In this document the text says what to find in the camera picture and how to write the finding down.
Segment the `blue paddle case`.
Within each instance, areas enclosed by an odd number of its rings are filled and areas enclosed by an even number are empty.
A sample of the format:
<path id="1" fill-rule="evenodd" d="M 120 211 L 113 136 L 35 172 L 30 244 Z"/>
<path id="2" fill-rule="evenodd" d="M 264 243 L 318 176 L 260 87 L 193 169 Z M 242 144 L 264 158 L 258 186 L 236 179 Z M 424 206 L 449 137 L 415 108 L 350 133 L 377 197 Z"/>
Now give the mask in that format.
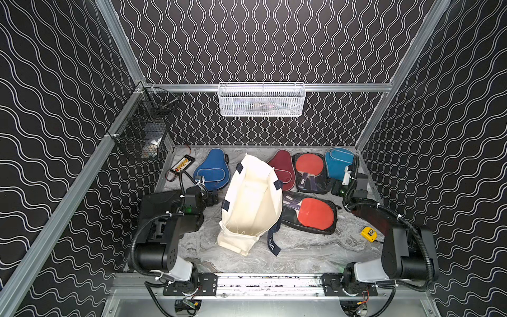
<path id="1" fill-rule="evenodd" d="M 224 188 L 231 179 L 228 155 L 222 149 L 211 149 L 206 159 L 195 169 L 193 177 L 196 180 L 203 179 L 208 191 Z"/>

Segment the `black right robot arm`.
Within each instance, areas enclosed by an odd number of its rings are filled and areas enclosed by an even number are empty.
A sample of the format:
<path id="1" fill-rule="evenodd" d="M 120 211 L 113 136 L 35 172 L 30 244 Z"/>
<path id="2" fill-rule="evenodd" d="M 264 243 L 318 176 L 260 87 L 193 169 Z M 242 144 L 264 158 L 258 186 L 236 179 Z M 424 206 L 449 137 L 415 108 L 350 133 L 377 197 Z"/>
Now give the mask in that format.
<path id="1" fill-rule="evenodd" d="M 343 206 L 384 236 L 379 258 L 348 264 L 342 277 L 347 293 L 370 285 L 403 285 L 414 291 L 430 290 L 438 279 L 438 259 L 431 230 L 411 224 L 399 213 L 367 198 L 366 175 L 346 172 Z"/>

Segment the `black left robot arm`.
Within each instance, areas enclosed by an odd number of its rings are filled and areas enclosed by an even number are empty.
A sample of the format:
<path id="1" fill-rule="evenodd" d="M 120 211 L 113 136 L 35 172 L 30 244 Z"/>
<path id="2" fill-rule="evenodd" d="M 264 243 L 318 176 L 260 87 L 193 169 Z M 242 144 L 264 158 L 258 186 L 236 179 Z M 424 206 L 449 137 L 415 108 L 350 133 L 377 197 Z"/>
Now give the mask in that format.
<path id="1" fill-rule="evenodd" d="M 197 271 L 178 255 L 179 241 L 199 231 L 206 207 L 218 203 L 218 191 L 204 192 L 200 186 L 146 195 L 130 246 L 129 267 L 157 281 L 192 282 Z"/>

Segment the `maroon paddle case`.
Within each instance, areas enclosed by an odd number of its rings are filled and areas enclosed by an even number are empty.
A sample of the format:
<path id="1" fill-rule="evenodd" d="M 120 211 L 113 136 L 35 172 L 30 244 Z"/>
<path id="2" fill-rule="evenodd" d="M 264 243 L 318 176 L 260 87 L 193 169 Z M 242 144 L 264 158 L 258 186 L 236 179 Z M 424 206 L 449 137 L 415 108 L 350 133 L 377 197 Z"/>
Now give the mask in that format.
<path id="1" fill-rule="evenodd" d="M 284 149 L 278 150 L 267 163 L 274 168 L 278 179 L 283 183 L 283 191 L 291 191 L 296 182 L 291 154 Z"/>

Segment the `cream canvas tote bag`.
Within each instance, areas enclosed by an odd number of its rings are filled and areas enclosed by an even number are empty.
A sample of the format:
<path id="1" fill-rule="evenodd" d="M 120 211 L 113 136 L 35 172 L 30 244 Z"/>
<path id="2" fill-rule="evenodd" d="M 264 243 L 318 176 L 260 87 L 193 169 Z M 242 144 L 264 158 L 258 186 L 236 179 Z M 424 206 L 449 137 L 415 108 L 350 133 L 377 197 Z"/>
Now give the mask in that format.
<path id="1" fill-rule="evenodd" d="M 280 219 L 283 183 L 275 169 L 245 154 L 236 165 L 221 206 L 217 244 L 247 256 L 254 244 Z"/>

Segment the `teal paddle case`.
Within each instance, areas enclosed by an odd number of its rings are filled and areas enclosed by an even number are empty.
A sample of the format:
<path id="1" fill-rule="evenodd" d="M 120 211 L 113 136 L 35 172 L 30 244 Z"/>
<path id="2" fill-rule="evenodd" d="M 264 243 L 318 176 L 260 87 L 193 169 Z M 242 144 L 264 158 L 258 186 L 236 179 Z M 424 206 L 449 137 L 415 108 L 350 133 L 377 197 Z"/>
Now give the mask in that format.
<path id="1" fill-rule="evenodd" d="M 354 153 L 345 148 L 336 147 L 326 151 L 325 162 L 329 178 L 343 180 L 345 169 L 352 165 Z"/>

